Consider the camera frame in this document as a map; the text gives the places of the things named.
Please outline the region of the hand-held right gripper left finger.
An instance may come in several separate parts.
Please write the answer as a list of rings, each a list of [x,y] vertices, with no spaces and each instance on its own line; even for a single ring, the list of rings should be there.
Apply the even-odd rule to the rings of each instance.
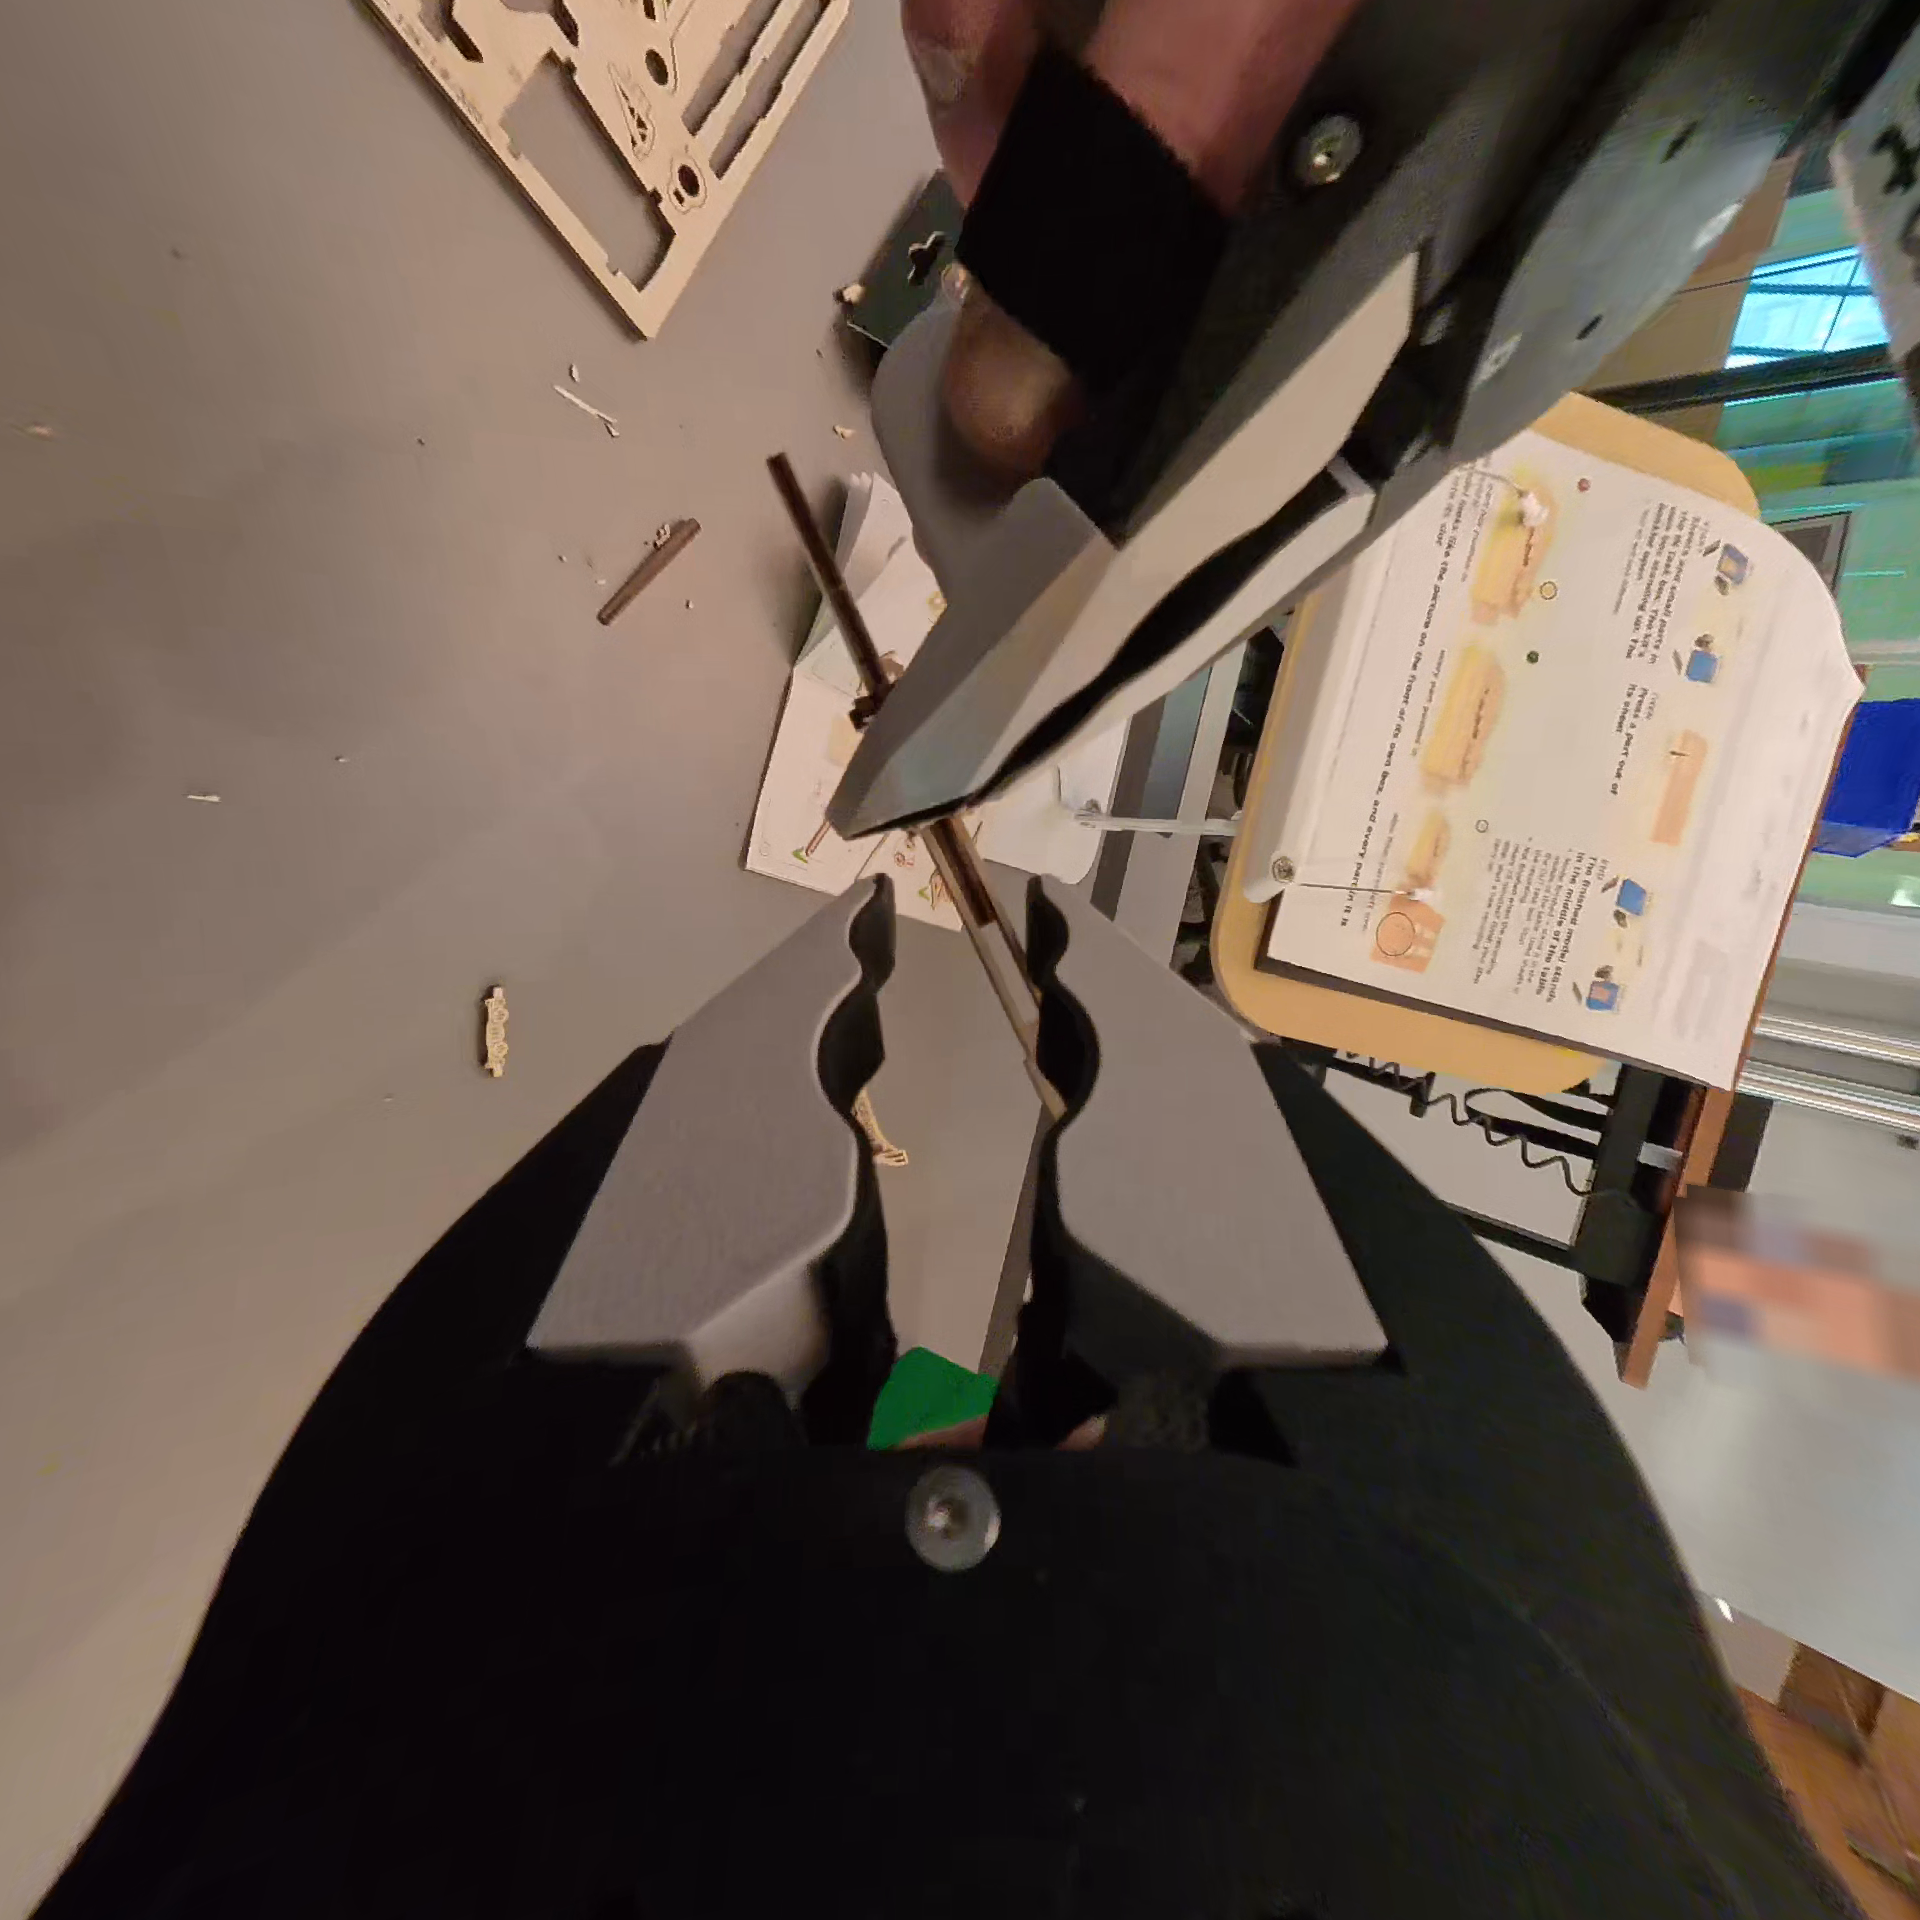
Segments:
[[[533,1354],[765,1376],[809,1426],[870,1423],[898,1344],[858,1101],[894,967],[894,887],[860,880],[671,1032]]]

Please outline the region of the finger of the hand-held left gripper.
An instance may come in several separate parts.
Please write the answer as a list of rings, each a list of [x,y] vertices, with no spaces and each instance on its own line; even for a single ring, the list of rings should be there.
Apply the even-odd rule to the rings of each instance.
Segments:
[[[1119,610],[1095,603],[1100,646],[1092,656],[1078,642],[1070,650],[1077,682],[997,750],[967,781],[963,802],[997,798],[1083,735],[1122,724],[1174,690],[1253,620],[1355,547],[1374,508],[1374,490],[1335,456],[1282,509],[1193,564],[1180,583],[1138,587]]]
[[[879,359],[870,418],[943,613],[842,774],[833,827],[865,837],[963,808],[970,780],[1077,682],[1070,650],[1097,652],[1097,603],[1119,610],[1138,587],[1180,583],[1345,460],[1407,339],[1418,276],[1403,254],[1127,538],[1105,535],[1053,480],[997,493],[967,471],[940,392],[963,304],[942,295],[913,319]]]

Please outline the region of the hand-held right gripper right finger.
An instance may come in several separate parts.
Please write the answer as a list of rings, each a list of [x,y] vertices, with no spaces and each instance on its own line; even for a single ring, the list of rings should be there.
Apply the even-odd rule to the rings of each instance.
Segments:
[[[1031,1223],[1023,1416],[1381,1363],[1386,1325],[1242,1026],[1061,883],[1034,878],[1023,917],[1062,1101]]]

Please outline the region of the long wooden shaft with collars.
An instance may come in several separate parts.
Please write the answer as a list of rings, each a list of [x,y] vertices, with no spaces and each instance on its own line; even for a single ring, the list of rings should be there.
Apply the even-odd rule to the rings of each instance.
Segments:
[[[874,642],[870,628],[860,613],[846,575],[833,555],[833,547],[809,508],[794,463],[783,452],[774,452],[765,469],[773,478],[783,515],[801,540],[807,566],[815,586],[823,590],[823,599],[849,642],[870,715],[879,715],[894,685],[885,676],[879,650]],[[1023,947],[1012,924],[1002,915],[983,862],[977,854],[973,838],[951,813],[925,823],[919,835],[927,845],[934,872],[943,880],[963,930],[967,933],[967,942],[991,987],[998,1011],[1015,1032],[1027,1078],[1038,1092],[1045,1116],[1049,1119],[1062,1119],[1066,1100],[1039,1067],[1039,994],[1027,970]]]

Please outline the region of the person's left hand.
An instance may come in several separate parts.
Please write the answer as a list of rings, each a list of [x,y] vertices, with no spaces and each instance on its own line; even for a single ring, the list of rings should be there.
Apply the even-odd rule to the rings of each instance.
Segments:
[[[1081,62],[1220,211],[1235,211],[1355,12],[1355,2],[1114,2]],[[898,16],[943,174],[970,208],[1049,19],[1027,2],[901,2]],[[1023,483],[1081,413],[1083,392],[1066,359],[972,288],[943,360],[943,410],[985,471]]]

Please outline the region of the wooden clipboard board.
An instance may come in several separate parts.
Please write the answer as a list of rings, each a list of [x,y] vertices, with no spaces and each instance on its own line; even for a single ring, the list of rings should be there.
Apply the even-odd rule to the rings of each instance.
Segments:
[[[1735,456],[1715,444],[1685,436],[1650,418],[1633,415],[1589,395],[1566,395],[1531,422],[1531,431],[1650,475],[1669,490],[1691,490],[1749,519],[1759,500]],[[1335,614],[1353,581],[1345,566],[1330,586],[1311,590],[1285,636],[1285,658],[1254,750],[1238,837],[1210,930],[1215,991],[1257,1040],[1297,1040],[1339,1053],[1394,1063],[1407,1072],[1439,1072],[1476,1086],[1524,1094],[1573,1090],[1604,1064],[1623,1064],[1613,1050],[1566,1046],[1434,1011],[1421,1003],[1370,998],[1345,980],[1282,976],[1259,967],[1269,904],[1246,894],[1243,869],[1267,869],[1254,848],[1257,807],[1289,768],[1282,735],[1302,700],[1302,675],[1329,650]]]

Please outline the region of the instruction booklet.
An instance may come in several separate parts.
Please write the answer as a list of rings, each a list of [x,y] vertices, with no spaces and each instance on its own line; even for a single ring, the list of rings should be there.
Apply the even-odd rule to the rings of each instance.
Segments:
[[[898,678],[943,613],[943,596],[915,547],[906,503],[882,472],[851,475],[837,563],[887,676]],[[860,693],[852,653],[834,614],[821,608],[787,683],[742,869],[826,895],[842,895],[852,883],[879,872],[895,890],[901,918],[961,930],[954,898],[919,832],[849,840],[826,819],[826,805],[858,748],[852,707]],[[980,860],[991,862],[978,844],[983,807],[967,816],[967,830]]]

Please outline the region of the short wooden rod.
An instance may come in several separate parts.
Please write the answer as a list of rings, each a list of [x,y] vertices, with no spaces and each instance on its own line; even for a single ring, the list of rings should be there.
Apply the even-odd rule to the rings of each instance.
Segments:
[[[622,620],[633,605],[633,602],[637,602],[649,590],[649,586],[657,579],[660,579],[682,552],[686,552],[686,548],[700,538],[700,533],[701,523],[695,516],[677,516],[660,523],[657,528],[653,540],[644,547],[639,560],[607,592],[607,596],[595,613],[595,621],[601,628],[610,628],[617,620]]]

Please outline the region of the printed instruction sheet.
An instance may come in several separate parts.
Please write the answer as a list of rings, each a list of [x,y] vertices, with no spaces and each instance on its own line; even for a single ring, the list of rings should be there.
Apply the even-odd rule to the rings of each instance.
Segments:
[[[1732,1086],[1863,690],[1812,563],[1539,424],[1324,613],[1251,854],[1259,967]]]

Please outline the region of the black kit box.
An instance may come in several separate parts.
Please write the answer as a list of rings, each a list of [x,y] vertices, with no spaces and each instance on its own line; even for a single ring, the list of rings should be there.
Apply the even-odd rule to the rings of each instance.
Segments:
[[[943,171],[933,174],[898,215],[870,267],[865,295],[849,309],[854,333],[887,351],[906,327],[943,292],[956,266],[964,208]]]

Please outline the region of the blue plastic bin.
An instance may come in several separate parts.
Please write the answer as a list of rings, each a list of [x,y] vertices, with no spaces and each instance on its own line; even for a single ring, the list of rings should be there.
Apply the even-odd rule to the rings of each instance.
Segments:
[[[1847,728],[1812,851],[1863,858],[1907,838],[1917,816],[1917,700],[1863,702]]]

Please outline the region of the laser-cut wooden part sheet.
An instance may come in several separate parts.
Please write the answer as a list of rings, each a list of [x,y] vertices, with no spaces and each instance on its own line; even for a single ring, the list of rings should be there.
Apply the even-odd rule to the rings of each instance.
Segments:
[[[371,2],[629,333],[653,340],[849,2]]]

